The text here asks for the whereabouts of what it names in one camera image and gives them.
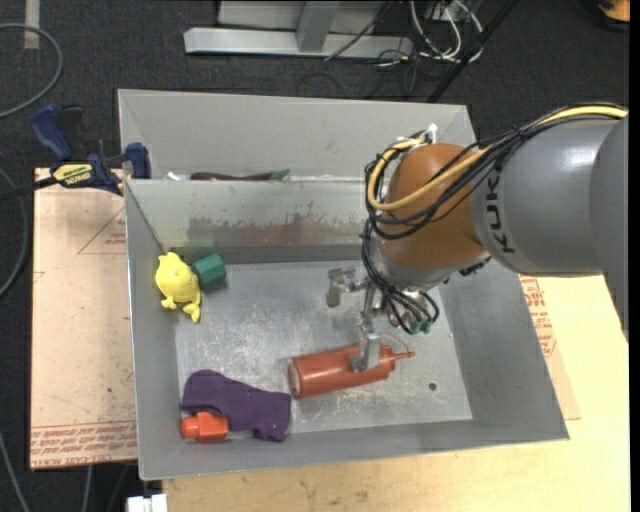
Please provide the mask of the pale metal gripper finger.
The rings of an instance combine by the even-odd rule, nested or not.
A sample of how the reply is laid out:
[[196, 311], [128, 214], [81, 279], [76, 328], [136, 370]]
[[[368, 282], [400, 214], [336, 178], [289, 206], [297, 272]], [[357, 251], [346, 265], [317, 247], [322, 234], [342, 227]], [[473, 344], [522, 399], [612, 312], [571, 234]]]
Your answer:
[[351, 293], [356, 288], [354, 268], [334, 268], [328, 271], [329, 289], [326, 294], [326, 304], [329, 308], [336, 308], [341, 303], [344, 293]]
[[379, 367], [381, 335], [373, 323], [362, 320], [358, 325], [358, 352], [350, 357], [352, 369], [364, 372]]

